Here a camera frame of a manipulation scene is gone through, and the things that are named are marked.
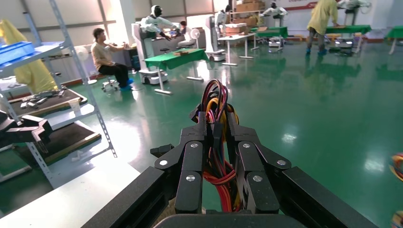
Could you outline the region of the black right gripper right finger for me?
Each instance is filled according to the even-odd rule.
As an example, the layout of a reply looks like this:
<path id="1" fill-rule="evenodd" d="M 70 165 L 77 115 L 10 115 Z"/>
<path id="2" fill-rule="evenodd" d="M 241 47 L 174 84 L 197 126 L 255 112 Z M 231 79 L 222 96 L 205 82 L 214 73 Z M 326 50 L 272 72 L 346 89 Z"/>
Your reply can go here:
<path id="1" fill-rule="evenodd" d="M 242 209 L 253 214 L 277 214 L 279 200 L 270 183 L 291 168 L 285 157 L 264 146 L 253 128 L 241 126 L 234 113 L 228 113 L 227 149 L 235 169 Z"/>

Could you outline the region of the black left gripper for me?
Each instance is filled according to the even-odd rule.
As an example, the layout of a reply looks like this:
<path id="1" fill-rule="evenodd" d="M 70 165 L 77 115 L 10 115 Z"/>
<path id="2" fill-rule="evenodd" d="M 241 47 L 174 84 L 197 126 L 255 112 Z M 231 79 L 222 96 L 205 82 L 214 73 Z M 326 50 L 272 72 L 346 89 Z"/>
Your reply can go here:
<path id="1" fill-rule="evenodd" d="M 24 115 L 16 122 L 6 112 L 0 112 L 0 147 L 14 143 L 48 143 L 53 133 L 47 119 Z"/>

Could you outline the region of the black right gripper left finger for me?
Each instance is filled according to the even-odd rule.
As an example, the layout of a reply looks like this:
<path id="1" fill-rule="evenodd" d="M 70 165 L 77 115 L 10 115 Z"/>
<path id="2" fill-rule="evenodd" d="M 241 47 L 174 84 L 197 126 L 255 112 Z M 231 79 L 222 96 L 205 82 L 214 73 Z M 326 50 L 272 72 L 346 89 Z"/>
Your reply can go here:
<path id="1" fill-rule="evenodd" d="M 206 113 L 198 113 L 198 123 L 183 128 L 180 142 L 154 162 L 157 169 L 168 176 L 175 194 L 177 214 L 200 214 L 202 210 L 202 184 L 207 147 Z"/>

